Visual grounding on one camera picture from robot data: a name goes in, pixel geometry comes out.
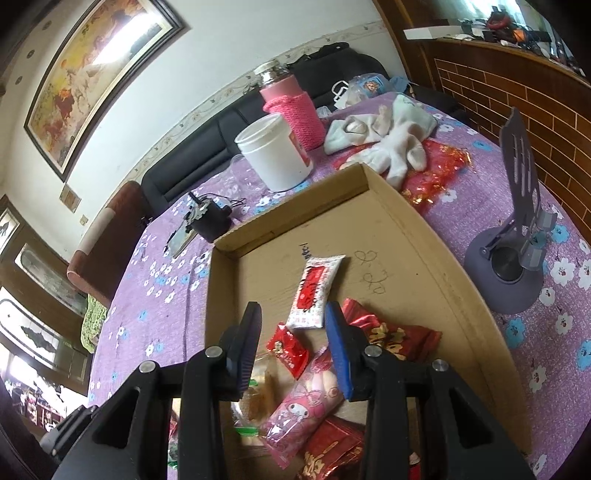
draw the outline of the white packet with red print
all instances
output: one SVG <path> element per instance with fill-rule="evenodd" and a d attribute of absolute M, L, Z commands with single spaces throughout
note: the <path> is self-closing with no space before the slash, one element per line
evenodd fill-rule
<path fill-rule="evenodd" d="M 286 325 L 289 328 L 322 328 L 330 286 L 345 255 L 309 258 L 295 293 Z"/>

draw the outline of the handwritten marking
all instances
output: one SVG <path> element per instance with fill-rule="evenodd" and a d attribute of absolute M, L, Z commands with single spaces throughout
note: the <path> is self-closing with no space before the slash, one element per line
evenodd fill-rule
<path fill-rule="evenodd" d="M 388 279 L 388 272 L 384 269 L 381 270 L 381 274 L 377 275 L 376 278 L 380 278 L 379 280 L 374 280 L 375 269 L 372 268 L 372 261 L 378 259 L 378 253 L 374 250 L 368 250 L 364 252 L 363 250 L 357 250 L 355 252 L 355 258 L 361 262 L 362 265 L 368 264 L 367 267 L 372 271 L 368 271 L 363 274 L 362 280 L 367 283 L 368 290 L 372 290 L 373 293 L 377 295 L 382 295 L 386 293 L 386 287 L 384 286 L 383 282 Z"/>
<path fill-rule="evenodd" d="M 304 257 L 306 260 L 312 258 L 312 254 L 310 253 L 310 247 L 308 247 L 308 244 L 300 244 L 300 247 L 302 257 Z"/>
<path fill-rule="evenodd" d="M 355 257 L 358 260 L 361 260 L 361 264 L 363 265 L 366 262 L 371 262 L 371 261 L 375 260 L 378 257 L 378 254 L 376 252 L 374 252 L 373 250 L 368 250 L 366 252 L 364 252 L 362 250 L 357 250 L 355 252 Z"/>

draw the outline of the wooden door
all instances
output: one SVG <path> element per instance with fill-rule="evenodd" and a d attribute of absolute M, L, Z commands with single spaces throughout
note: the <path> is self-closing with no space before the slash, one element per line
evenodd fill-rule
<path fill-rule="evenodd" d="M 86 395 L 92 356 L 80 330 L 86 296 L 67 264 L 0 200 L 0 342 L 42 377 Z"/>

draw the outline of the picture frame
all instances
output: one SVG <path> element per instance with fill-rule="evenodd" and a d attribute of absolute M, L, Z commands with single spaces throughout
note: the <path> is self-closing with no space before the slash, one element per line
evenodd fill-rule
<path fill-rule="evenodd" d="M 70 30 L 24 125 L 63 182 L 121 91 L 183 28 L 164 0 L 96 0 Z"/>

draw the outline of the cardboard box lid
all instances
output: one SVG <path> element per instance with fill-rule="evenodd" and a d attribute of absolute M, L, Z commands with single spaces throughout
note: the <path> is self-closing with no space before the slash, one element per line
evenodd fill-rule
<path fill-rule="evenodd" d="M 516 445 L 529 451 L 521 382 L 486 304 L 424 219 L 366 166 L 340 171 L 216 241 L 206 346 L 253 300 L 262 306 L 264 349 L 277 323 L 287 320 L 308 252 L 347 255 L 330 299 L 351 297 L 390 322 L 443 332 L 435 357 L 449 361 Z M 313 349 L 326 344 L 324 329 L 299 332 Z M 292 382 L 287 370 L 280 380 L 286 394 Z M 365 422 L 364 405 L 345 402 L 336 413 Z"/>

